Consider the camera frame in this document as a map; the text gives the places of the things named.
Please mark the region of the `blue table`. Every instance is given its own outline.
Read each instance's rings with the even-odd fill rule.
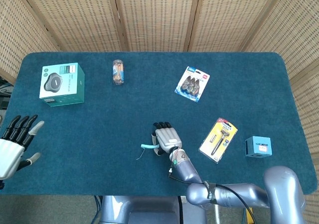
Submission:
[[[125,65],[125,83],[112,84],[112,62]],[[41,67],[78,62],[85,73],[85,103],[49,107],[39,99]],[[185,68],[210,74],[198,103],[174,89]],[[167,178],[168,156],[142,149],[152,124],[169,121],[204,180],[255,183],[275,165],[293,169],[305,194],[317,179],[291,92],[285,64],[276,53],[69,53],[42,52],[22,62],[3,126],[38,114],[45,126],[26,157],[42,157],[6,180],[4,194],[185,195],[187,185]],[[219,164],[198,148],[218,117],[238,132]],[[246,158],[244,140],[270,137],[273,156]]]

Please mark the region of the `woven room divider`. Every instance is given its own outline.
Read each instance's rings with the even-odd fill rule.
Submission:
[[[278,52],[318,176],[318,1],[0,0],[0,75],[14,83],[36,51]],[[319,223],[319,192],[306,199]]]

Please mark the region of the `gray carpet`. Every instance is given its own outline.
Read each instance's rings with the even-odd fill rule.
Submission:
[[[243,209],[219,209],[221,224],[241,223]],[[90,224],[95,211],[91,196],[0,196],[1,224]],[[254,209],[254,214],[259,224],[270,223],[269,210]],[[207,218],[216,223],[214,210]]]

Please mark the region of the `robotic arm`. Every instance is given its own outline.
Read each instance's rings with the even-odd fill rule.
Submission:
[[[152,133],[153,145],[159,142],[159,148],[154,149],[157,155],[169,154],[172,170],[175,170],[180,180],[190,185],[186,198],[193,204],[208,209],[217,204],[223,207],[245,207],[234,194],[239,195],[249,207],[263,207],[271,210],[272,224],[303,224],[302,211],[306,205],[304,195],[297,175],[284,166],[269,168],[264,173],[266,190],[254,184],[218,185],[203,182],[191,163],[185,151],[181,148],[181,140],[174,128],[168,122],[154,123],[157,128]]]
[[[0,139],[0,190],[4,188],[3,180],[12,177],[16,171],[32,165],[41,155],[35,153],[32,157],[21,160],[23,153],[44,125],[44,121],[40,121],[29,131],[37,116],[34,115],[31,119],[26,116],[20,120],[21,116],[18,115],[5,129]]]

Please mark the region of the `wicker panel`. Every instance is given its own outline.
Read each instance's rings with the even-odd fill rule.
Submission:
[[[293,90],[311,153],[319,152],[319,73]]]
[[[279,0],[247,51],[276,51],[292,78],[319,57],[319,0]]]
[[[182,51],[192,0],[120,0],[132,51]]]
[[[315,165],[317,179],[319,180],[319,165]],[[312,193],[311,195],[306,195],[306,209],[304,212],[304,218],[308,224],[318,224],[319,223],[319,190]]]
[[[203,0],[191,51],[236,51],[267,0]]]
[[[0,0],[0,74],[14,83],[24,56],[57,49],[21,0]]]
[[[120,51],[110,0],[32,0],[68,51]]]

